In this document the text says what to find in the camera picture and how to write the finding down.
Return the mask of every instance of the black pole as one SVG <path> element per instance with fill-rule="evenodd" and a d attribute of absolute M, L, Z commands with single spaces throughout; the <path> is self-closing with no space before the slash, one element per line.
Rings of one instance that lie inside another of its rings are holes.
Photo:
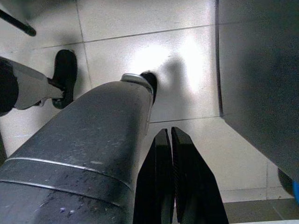
<path fill-rule="evenodd" d="M 13 26 L 19 28 L 20 30 L 24 31 L 29 36 L 35 36 L 36 31 L 29 25 L 25 25 L 24 23 L 18 21 L 14 17 L 10 16 L 6 12 L 0 9 L 0 18 L 4 19 L 6 22 L 9 22 Z"/>

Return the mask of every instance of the leg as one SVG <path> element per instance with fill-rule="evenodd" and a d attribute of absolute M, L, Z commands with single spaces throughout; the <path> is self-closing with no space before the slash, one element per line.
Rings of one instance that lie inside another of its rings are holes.
<path fill-rule="evenodd" d="M 0 207 L 20 215 L 1 209 L 0 223 L 132 224 L 148 76 L 89 91 L 19 148 L 0 168 Z"/>

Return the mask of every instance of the white floor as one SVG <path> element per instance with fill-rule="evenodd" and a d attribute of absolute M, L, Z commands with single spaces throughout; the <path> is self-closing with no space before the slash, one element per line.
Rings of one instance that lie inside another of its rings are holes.
<path fill-rule="evenodd" d="M 158 78 L 142 159 L 161 128 L 190 134 L 215 174 L 224 202 L 289 198 L 277 167 L 219 117 L 214 0 L 33 0 L 26 36 L 0 20 L 0 56 L 52 77 L 54 57 L 78 58 L 75 97 L 123 73 L 154 71 Z M 59 110 L 12 110 L 0 118 L 8 156 Z"/>

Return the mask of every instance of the dark gray panel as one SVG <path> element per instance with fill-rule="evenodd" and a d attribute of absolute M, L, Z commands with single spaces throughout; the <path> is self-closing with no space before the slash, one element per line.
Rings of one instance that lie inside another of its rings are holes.
<path fill-rule="evenodd" d="M 219 0 L 219 23 L 298 16 L 298 0 Z"/>
<path fill-rule="evenodd" d="M 219 26 L 225 121 L 297 181 L 298 21 L 289 17 Z"/>
<path fill-rule="evenodd" d="M 299 206 L 295 199 L 270 200 L 270 203 L 284 220 L 299 220 Z"/>

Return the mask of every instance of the black shoe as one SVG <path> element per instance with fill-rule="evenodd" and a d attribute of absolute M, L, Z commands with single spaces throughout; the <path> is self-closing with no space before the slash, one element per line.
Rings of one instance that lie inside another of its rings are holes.
<path fill-rule="evenodd" d="M 55 58 L 55 70 L 52 82 L 64 91 L 62 99 L 52 99 L 57 109 L 64 109 L 73 102 L 74 86 L 77 79 L 77 59 L 73 52 L 60 50 Z"/>

